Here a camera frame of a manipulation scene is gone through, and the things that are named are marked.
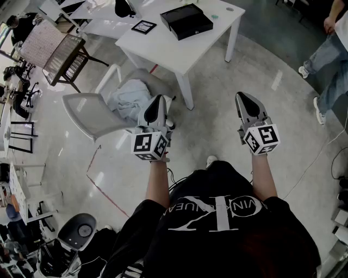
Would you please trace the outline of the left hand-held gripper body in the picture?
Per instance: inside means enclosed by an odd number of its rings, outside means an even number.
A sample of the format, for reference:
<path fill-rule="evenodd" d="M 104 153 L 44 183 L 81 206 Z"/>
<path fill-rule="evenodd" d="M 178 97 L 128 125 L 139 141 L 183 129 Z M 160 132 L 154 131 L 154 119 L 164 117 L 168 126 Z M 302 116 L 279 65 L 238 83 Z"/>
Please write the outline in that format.
<path fill-rule="evenodd" d="M 140 123 L 131 134 L 131 153 L 143 161 L 169 162 L 172 130 L 160 122 Z"/>

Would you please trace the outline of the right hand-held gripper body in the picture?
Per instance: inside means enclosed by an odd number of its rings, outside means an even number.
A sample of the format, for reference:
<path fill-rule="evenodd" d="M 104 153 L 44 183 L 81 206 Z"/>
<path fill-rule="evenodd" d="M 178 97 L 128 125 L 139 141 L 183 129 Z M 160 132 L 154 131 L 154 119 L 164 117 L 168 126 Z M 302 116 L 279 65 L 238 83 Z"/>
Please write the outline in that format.
<path fill-rule="evenodd" d="M 255 122 L 246 130 L 238 130 L 241 144 L 246 144 L 252 155 L 266 155 L 275 150 L 280 144 L 277 126 L 265 122 Z"/>

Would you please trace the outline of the black box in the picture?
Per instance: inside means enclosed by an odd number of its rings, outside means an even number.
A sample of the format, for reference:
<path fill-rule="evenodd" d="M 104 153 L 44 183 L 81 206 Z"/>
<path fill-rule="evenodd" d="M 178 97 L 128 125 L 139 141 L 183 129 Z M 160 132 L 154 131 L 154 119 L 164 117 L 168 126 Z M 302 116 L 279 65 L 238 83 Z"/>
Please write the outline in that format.
<path fill-rule="evenodd" d="M 213 22 L 195 4 L 163 12 L 160 18 L 178 41 L 213 29 Z"/>

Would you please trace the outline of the person's left forearm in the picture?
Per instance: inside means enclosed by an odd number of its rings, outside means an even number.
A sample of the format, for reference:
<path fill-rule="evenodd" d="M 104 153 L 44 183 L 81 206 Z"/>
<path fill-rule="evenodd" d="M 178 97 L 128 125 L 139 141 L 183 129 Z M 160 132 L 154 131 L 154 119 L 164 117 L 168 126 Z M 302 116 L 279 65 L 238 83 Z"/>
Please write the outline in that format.
<path fill-rule="evenodd" d="M 169 208 L 170 194 L 166 162 L 154 161 L 150 163 L 150 174 L 145 197 L 166 209 Z"/>

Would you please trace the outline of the person's right forearm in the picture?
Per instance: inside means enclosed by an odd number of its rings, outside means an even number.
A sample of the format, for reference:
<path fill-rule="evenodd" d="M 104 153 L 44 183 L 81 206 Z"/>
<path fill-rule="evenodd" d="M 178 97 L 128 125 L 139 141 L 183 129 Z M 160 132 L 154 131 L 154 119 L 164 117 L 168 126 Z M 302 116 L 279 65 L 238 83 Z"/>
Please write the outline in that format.
<path fill-rule="evenodd" d="M 252 155 L 252 187 L 261 200 L 277 197 L 277 190 L 266 154 Z"/>

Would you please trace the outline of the grey plastic chair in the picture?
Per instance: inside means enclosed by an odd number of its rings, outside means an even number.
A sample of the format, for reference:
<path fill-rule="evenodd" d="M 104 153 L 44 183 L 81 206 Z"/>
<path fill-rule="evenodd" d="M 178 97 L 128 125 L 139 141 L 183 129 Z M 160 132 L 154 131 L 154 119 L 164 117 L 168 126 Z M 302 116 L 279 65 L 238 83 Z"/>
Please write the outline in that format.
<path fill-rule="evenodd" d="M 117 130 L 134 129 L 138 122 L 121 118 L 117 111 L 111 111 L 107 100 L 130 79 L 139 79 L 146 84 L 150 95 L 162 95 L 166 101 L 166 110 L 169 111 L 171 102 L 175 99 L 169 85 L 146 69 L 135 69 L 124 78 L 117 64 L 108 69 L 97 89 L 93 93 L 75 93 L 63 96 L 63 105 L 73 123 L 90 139 L 98 138 Z"/>

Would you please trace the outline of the light crumpled cloth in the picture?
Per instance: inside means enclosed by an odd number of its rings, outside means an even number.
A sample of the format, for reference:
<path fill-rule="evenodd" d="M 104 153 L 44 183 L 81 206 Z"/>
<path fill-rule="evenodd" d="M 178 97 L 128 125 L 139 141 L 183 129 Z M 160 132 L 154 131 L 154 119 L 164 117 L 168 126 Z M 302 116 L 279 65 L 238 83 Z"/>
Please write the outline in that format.
<path fill-rule="evenodd" d="M 139 79 L 130 79 L 110 94 L 107 106 L 111 111 L 117 111 L 121 118 L 137 122 L 140 110 L 151 98 L 145 83 Z"/>

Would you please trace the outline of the person's black trousers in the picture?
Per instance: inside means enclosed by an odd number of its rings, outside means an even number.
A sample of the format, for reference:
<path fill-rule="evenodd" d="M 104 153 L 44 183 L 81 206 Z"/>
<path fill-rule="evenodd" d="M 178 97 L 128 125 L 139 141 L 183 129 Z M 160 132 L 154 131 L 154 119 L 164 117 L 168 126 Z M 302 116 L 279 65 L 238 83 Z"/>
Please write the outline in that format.
<path fill-rule="evenodd" d="M 214 161 L 181 181 L 170 194 L 170 204 L 183 197 L 218 197 L 252 195 L 252 185 L 226 161 Z"/>

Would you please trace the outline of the white grey robot head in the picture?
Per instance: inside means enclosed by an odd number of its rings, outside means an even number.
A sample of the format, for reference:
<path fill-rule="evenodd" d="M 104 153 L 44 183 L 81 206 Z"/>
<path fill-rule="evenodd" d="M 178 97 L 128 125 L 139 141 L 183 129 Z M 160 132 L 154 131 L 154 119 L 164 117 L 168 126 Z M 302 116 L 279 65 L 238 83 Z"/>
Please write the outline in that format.
<path fill-rule="evenodd" d="M 55 239 L 38 249 L 37 278 L 74 278 L 82 267 L 79 253 L 96 232 L 95 217 L 88 213 L 73 216 L 60 229 Z"/>

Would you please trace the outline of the person's black printed shirt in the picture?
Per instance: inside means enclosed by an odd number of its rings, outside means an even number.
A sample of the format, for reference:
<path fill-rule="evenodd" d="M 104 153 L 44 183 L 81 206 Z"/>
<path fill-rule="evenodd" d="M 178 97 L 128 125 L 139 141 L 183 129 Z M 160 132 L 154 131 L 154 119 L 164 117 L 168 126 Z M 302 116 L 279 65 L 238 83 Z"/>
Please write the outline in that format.
<path fill-rule="evenodd" d="M 289 205 L 249 192 L 143 201 L 123 226 L 102 278 L 137 261 L 141 278 L 316 278 L 318 248 Z"/>

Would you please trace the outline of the black backpack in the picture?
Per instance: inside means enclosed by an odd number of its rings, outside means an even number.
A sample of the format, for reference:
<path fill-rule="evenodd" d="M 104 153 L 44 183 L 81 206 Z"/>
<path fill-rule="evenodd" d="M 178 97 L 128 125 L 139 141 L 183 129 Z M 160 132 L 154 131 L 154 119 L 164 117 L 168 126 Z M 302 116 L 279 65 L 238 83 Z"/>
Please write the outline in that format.
<path fill-rule="evenodd" d="M 128 4 L 127 0 L 115 0 L 115 14 L 120 18 L 133 18 L 136 12 Z"/>

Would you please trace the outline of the black picture frame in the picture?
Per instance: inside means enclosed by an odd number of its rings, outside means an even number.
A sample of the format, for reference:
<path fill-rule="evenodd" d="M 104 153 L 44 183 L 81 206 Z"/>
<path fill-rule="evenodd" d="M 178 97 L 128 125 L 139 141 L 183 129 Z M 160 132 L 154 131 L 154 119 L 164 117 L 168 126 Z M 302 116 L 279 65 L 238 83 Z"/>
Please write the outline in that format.
<path fill-rule="evenodd" d="M 156 26 L 157 26 L 156 23 L 141 20 L 139 23 L 133 26 L 131 30 L 146 35 L 151 30 L 153 30 Z"/>

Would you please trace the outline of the black metal frame stand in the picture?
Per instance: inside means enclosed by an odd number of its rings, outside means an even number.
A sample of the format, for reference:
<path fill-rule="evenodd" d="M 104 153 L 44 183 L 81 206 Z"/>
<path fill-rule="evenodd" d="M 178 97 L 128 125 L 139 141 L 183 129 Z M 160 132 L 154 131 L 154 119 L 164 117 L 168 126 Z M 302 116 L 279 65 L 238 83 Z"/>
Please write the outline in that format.
<path fill-rule="evenodd" d="M 17 126 L 23 126 L 28 127 L 29 131 L 27 133 L 13 131 L 12 127 Z M 29 121 L 10 121 L 9 124 L 9 136 L 8 136 L 8 149 L 10 150 L 16 150 L 23 153 L 32 154 L 33 153 L 33 143 L 34 139 L 38 137 L 37 134 L 35 134 L 35 122 Z M 20 140 L 20 141 L 27 141 L 28 142 L 28 148 L 24 147 L 18 147 L 11 143 L 11 140 Z"/>

